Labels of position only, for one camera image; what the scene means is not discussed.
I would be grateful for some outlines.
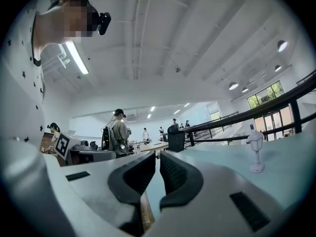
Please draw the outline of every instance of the black headset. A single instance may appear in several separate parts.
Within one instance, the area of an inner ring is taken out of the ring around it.
[[[100,13],[99,26],[98,26],[99,35],[105,34],[110,24],[110,21],[111,21],[111,15],[108,12]]]

